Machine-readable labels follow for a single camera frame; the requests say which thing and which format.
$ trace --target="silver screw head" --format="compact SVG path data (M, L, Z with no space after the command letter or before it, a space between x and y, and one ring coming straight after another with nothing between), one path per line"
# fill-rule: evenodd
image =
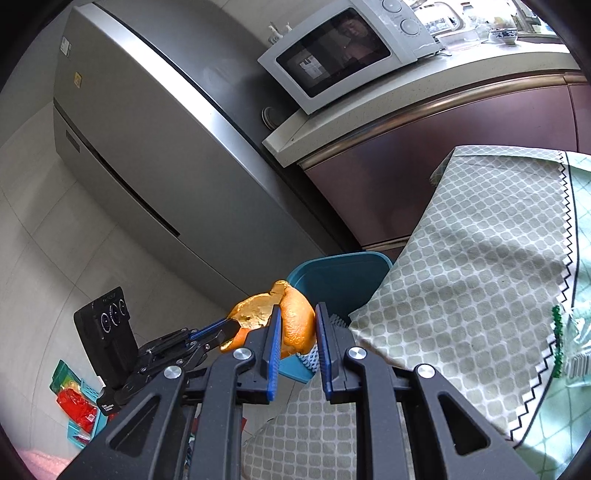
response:
M355 360L362 360L367 354L368 353L360 346L354 346L349 349L349 356Z
M181 370L181 368L177 367L176 365L172 365L164 369L164 376L166 378L178 378L181 376L181 373L183 373L183 370Z
M417 367L417 373L423 378L433 378L435 369L431 365L422 364Z
M251 357L252 352L248 348L237 348L233 355L236 360L246 360Z

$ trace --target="cabinet door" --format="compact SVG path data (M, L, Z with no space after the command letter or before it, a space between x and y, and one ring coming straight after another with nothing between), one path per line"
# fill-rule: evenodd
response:
M403 125L306 171L361 245L410 235L458 145L576 151L567 86L480 100Z
M591 155L591 86L569 85L577 124L579 152Z

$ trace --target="countertop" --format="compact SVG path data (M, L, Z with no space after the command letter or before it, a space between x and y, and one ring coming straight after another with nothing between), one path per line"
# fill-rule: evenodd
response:
M494 78L536 71L579 70L566 46L551 43L481 44L438 54L392 72L306 115L299 110L263 144L286 167L356 128L414 103Z

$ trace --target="tiled floor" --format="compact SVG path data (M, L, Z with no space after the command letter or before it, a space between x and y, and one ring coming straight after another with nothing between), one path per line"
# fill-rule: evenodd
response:
M225 312L164 268L95 203L55 151L51 105L0 148L0 423L19 449L71 459L67 417L49 390L60 359L99 388L73 313L121 285L139 344ZM243 440L297 394L245 407Z

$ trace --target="microwave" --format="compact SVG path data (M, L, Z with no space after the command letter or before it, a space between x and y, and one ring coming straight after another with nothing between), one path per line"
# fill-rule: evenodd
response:
M286 33L258 61L312 113L439 50L402 0L336 0Z

